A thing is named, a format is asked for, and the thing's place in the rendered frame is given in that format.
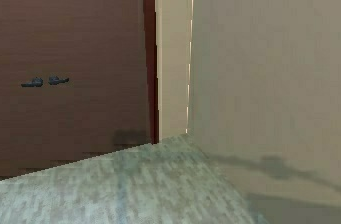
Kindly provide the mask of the brown wooden room door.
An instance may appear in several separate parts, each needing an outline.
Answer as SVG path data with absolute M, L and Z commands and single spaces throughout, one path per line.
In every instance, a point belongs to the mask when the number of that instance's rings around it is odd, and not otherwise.
M 150 142 L 152 17 L 148 0 L 0 0 L 0 180 Z

